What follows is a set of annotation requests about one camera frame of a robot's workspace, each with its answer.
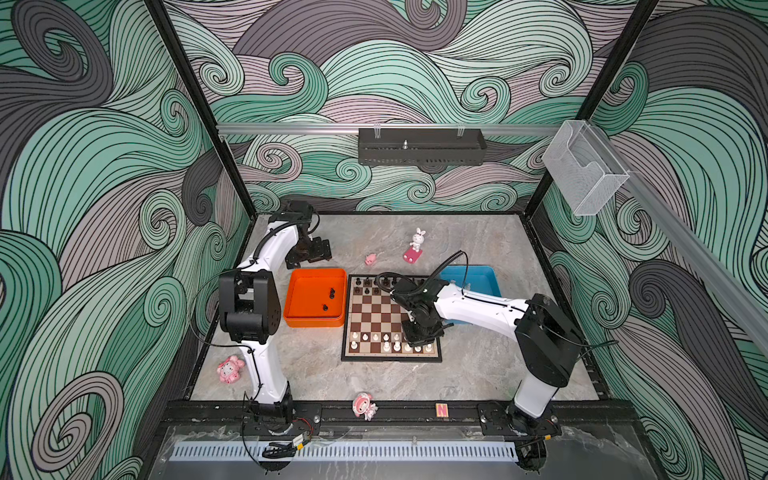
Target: robotic arm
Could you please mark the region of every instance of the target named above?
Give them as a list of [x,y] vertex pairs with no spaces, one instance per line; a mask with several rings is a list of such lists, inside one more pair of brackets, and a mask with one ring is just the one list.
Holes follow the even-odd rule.
[[[307,230],[312,215],[313,208],[299,201],[274,214],[253,254],[238,270],[224,273],[219,279],[221,328],[245,354],[253,380],[255,413],[288,422],[293,419],[290,386],[272,338],[282,314],[272,272],[283,259],[288,268],[294,268],[305,260],[331,258],[328,240],[312,238],[311,230]],[[379,284],[379,278],[376,283],[390,291],[392,299],[409,312],[411,321],[402,327],[411,346],[425,345],[443,336],[451,320],[473,323],[516,339],[528,374],[509,413],[516,429],[532,431],[552,396],[568,384],[583,343],[578,328],[546,296],[512,300],[465,292],[436,278],[441,269],[419,285],[398,274],[393,274],[399,281],[391,291]]]

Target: red wire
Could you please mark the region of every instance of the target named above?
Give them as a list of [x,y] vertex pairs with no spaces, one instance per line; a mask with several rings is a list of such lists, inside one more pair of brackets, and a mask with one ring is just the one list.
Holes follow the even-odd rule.
[[312,424],[310,424],[310,422],[307,419],[299,417],[299,418],[297,418],[297,420],[303,420],[304,423],[306,423],[306,426],[308,426],[310,428],[310,435],[314,435],[315,428],[312,426]]

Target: white vent strip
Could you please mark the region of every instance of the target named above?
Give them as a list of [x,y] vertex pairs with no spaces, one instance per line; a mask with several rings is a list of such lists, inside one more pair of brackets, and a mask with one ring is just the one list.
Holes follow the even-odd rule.
[[[250,453],[260,462],[269,462],[261,452],[269,442],[246,442]],[[210,461],[251,462],[242,442],[178,442],[170,456],[172,462]],[[510,442],[410,441],[310,443],[283,462],[517,462]]]

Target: metal rail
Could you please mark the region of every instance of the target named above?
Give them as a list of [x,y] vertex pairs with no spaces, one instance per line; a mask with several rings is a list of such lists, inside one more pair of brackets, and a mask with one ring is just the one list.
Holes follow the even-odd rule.
[[537,124],[315,124],[310,122],[223,123],[221,135],[357,135],[361,128],[479,128],[488,135],[552,137],[560,125]]

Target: pink pig toy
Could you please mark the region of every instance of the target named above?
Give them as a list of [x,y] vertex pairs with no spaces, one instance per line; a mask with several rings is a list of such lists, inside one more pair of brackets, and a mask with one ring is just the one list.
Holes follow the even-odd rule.
[[240,378],[238,371],[245,366],[245,362],[237,355],[232,355],[226,361],[219,364],[216,369],[219,372],[219,379],[225,383],[235,383]]

